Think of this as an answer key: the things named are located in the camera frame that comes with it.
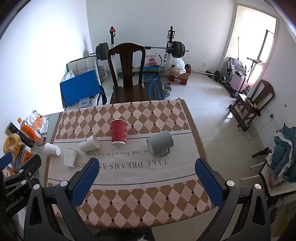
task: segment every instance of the screw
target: screw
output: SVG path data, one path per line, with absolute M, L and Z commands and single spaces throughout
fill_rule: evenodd
M 67 181 L 61 181 L 61 183 L 60 183 L 60 185 L 61 185 L 62 187 L 66 186 L 67 184 L 68 184 Z
M 34 188 L 34 190 L 37 190 L 39 187 L 40 187 L 39 184 L 35 184 L 33 188 Z
M 258 184 L 258 183 L 256 183 L 256 184 L 255 184 L 255 188 L 258 189 L 258 190 L 260 190 L 260 189 L 261 189 L 261 185 Z
M 233 187 L 234 186 L 234 182 L 233 181 L 227 181 L 227 185 L 230 186 L 230 187 Z

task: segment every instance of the gray mug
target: gray mug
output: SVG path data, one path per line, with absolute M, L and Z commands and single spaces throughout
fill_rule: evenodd
M 147 138 L 147 144 L 152 154 L 164 156 L 170 153 L 170 148 L 174 146 L 174 140 L 168 131 L 163 131 Z

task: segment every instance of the clothing pile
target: clothing pile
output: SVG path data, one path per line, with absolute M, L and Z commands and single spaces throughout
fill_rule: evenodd
M 276 144 L 272 153 L 266 157 L 270 174 L 270 183 L 275 186 L 282 181 L 296 182 L 296 127 L 285 124 L 274 135 Z

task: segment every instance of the doorway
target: doorway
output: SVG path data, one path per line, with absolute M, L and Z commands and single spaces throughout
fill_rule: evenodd
M 261 11 L 237 6 L 227 57 L 239 58 L 247 68 L 250 87 L 257 81 L 274 43 L 277 19 Z

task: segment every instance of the trash bag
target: trash bag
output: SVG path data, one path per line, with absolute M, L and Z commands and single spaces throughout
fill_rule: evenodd
M 66 81 L 66 80 L 68 80 L 68 79 L 71 79 L 71 78 L 74 78 L 75 77 L 75 74 L 74 74 L 74 72 L 71 70 L 71 71 L 69 71 L 68 73 L 66 73 L 65 75 L 64 75 L 64 77 L 62 78 L 62 81 L 61 82 L 64 82 L 64 81 Z
M 174 59 L 174 65 L 175 67 L 172 68 L 172 71 L 174 72 L 175 77 L 178 77 L 179 75 L 186 73 L 185 63 L 182 58 Z
M 176 69 L 181 69 L 181 70 L 185 69 L 185 63 L 182 58 L 175 58 L 174 62 L 175 62 L 174 65 Z

